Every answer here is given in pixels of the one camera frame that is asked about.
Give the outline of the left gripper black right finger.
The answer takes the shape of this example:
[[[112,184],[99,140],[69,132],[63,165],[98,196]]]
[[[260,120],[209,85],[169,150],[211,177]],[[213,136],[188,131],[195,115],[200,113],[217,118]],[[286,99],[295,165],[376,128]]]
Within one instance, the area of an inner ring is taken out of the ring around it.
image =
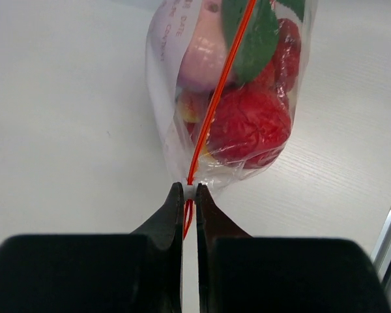
[[[195,195],[202,312],[389,312],[376,270],[348,239],[253,237]]]

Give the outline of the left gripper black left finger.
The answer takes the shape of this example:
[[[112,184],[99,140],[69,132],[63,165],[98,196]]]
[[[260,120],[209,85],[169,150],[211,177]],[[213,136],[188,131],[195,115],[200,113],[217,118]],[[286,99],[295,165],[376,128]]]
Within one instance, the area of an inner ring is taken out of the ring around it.
[[[26,234],[0,244],[0,312],[180,312],[184,194],[123,234]]]

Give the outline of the red toy strawberry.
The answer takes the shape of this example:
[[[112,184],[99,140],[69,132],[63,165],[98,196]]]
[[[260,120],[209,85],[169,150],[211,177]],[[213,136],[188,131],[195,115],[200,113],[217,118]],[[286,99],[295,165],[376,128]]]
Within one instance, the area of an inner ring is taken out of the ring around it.
[[[252,170],[272,163],[290,135],[291,116],[277,94],[245,85],[222,96],[206,146],[220,163]]]

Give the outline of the clear zip top bag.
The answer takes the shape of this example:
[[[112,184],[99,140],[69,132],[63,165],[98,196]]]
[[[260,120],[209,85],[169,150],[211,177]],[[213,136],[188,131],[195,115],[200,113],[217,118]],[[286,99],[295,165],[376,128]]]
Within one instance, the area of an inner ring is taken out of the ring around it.
[[[172,179],[217,193],[279,157],[316,11],[316,1],[160,3],[145,74]]]

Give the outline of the purple toy onion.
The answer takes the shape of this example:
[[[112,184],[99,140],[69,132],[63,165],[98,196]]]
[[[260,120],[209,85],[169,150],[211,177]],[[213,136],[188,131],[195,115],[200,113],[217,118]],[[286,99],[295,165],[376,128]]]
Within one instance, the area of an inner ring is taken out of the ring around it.
[[[178,86],[196,92],[216,88],[228,55],[222,29],[222,2],[203,1],[178,74]]]

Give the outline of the red lychee toy bunch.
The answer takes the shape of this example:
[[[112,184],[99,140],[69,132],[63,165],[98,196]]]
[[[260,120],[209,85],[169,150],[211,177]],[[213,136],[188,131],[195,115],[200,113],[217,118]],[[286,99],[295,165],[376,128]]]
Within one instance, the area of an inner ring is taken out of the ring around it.
[[[221,2],[222,29],[229,53],[248,3]],[[227,85],[244,85],[258,78],[260,71],[265,69],[276,55],[279,43],[300,46],[297,26],[290,25],[289,20],[277,17],[276,7],[280,5],[288,8],[299,20],[304,19],[305,1],[257,1],[226,79]],[[200,122],[203,110],[208,104],[209,94],[214,90],[196,92],[182,87],[179,89],[181,92],[175,100],[175,119],[182,119],[185,123]]]

